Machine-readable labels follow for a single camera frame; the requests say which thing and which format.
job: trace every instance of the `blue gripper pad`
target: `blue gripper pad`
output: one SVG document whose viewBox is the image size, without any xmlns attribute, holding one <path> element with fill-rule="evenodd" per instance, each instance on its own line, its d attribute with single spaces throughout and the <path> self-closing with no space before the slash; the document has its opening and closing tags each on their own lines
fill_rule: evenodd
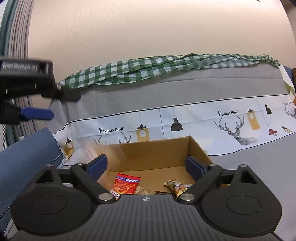
<svg viewBox="0 0 296 241">
<path fill-rule="evenodd" d="M 198 181 L 207 173 L 207 165 L 199 163 L 194 156 L 186 157 L 185 167 L 194 181 Z"/>
<path fill-rule="evenodd" d="M 39 108 L 24 108 L 21 109 L 20 114 L 27 120 L 47 120 L 50 121 L 54 114 L 49 109 L 39 109 Z"/>
<path fill-rule="evenodd" d="M 93 159 L 90 163 L 85 165 L 85 171 L 92 176 L 95 180 L 107 169 L 108 160 L 105 154 L 99 155 L 97 158 Z"/>
</svg>

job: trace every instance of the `gingham fabric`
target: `gingham fabric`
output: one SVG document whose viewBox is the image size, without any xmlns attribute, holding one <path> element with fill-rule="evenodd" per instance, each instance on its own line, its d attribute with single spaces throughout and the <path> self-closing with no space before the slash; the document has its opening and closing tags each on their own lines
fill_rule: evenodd
<svg viewBox="0 0 296 241">
<path fill-rule="evenodd" d="M 189 69 L 242 67 L 265 61 L 278 67 L 280 64 L 268 55 L 240 54 L 188 54 L 184 56 L 156 56 L 129 59 L 80 70 L 60 82 L 69 88 L 90 85 L 133 83 L 168 72 Z"/>
</svg>

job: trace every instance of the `deer illustration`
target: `deer illustration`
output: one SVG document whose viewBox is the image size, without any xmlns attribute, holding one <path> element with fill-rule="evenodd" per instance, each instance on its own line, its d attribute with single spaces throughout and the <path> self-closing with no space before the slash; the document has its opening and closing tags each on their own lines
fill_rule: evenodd
<svg viewBox="0 0 296 241">
<path fill-rule="evenodd" d="M 125 134 L 123 134 L 123 133 L 121 133 L 123 136 L 124 136 L 124 142 L 123 143 L 129 143 L 130 142 L 130 140 L 131 140 L 131 135 L 130 135 L 130 138 L 129 138 L 129 140 L 128 140 L 128 138 L 126 137 L 126 135 Z"/>
<path fill-rule="evenodd" d="M 215 124 L 216 124 L 216 126 L 220 129 L 220 130 L 222 130 L 222 131 L 227 131 L 227 133 L 230 135 L 230 136 L 233 136 L 236 140 L 237 140 L 237 142 L 239 143 L 239 144 L 241 144 L 241 145 L 244 145 L 244 146 L 247 146 L 247 145 L 249 145 L 249 144 L 251 144 L 251 143 L 254 143 L 254 142 L 256 142 L 257 141 L 257 138 L 254 138 L 254 137 L 250 137 L 250 138 L 242 138 L 242 137 L 240 137 L 239 136 L 239 134 L 240 134 L 240 128 L 244 125 L 244 118 L 243 118 L 243 120 L 241 119 L 241 118 L 239 118 L 239 124 L 236 122 L 236 124 L 237 124 L 237 127 L 235 128 L 235 132 L 232 132 L 228 127 L 227 127 L 227 125 L 226 125 L 226 123 L 225 123 L 225 127 L 222 125 L 221 126 L 221 120 L 222 120 L 222 117 L 221 117 L 221 119 L 220 119 L 220 121 L 219 121 L 219 125 L 217 125 L 217 123 L 215 122 Z"/>
<path fill-rule="evenodd" d="M 287 109 L 284 109 L 284 112 L 286 112 L 288 115 L 292 116 L 293 118 L 296 118 L 296 108 L 293 107 L 292 113 L 288 112 Z"/>
<path fill-rule="evenodd" d="M 103 142 L 101 141 L 102 136 L 103 136 L 103 135 L 100 136 L 100 138 L 98 139 L 98 142 L 96 142 L 96 140 L 94 139 L 94 142 L 95 142 L 97 145 L 107 145 L 107 144 L 106 144 L 106 141 L 105 141 L 105 143 L 103 143 Z"/>
</svg>

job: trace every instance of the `orange object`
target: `orange object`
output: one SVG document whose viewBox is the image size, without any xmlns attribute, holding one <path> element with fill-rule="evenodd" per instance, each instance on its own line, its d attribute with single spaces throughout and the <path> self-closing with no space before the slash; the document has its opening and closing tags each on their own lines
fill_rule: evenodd
<svg viewBox="0 0 296 241">
<path fill-rule="evenodd" d="M 121 194 L 133 194 L 140 179 L 140 177 L 117 173 L 115 182 L 110 192 L 116 198 L 118 198 Z"/>
</svg>

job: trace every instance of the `snack package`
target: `snack package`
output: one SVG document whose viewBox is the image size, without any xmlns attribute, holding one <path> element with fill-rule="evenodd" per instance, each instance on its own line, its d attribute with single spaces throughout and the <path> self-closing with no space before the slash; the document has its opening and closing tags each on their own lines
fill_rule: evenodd
<svg viewBox="0 0 296 241">
<path fill-rule="evenodd" d="M 184 186 L 177 180 L 168 180 L 164 183 L 164 186 L 169 187 L 176 195 L 176 198 L 188 189 L 188 187 Z"/>
<path fill-rule="evenodd" d="M 149 195 L 149 192 L 146 189 L 144 189 L 144 188 L 140 187 L 139 185 L 137 185 L 134 194 L 135 195 Z"/>
<path fill-rule="evenodd" d="M 121 194 L 133 194 L 141 178 L 117 173 L 110 193 L 118 198 Z"/>
</svg>

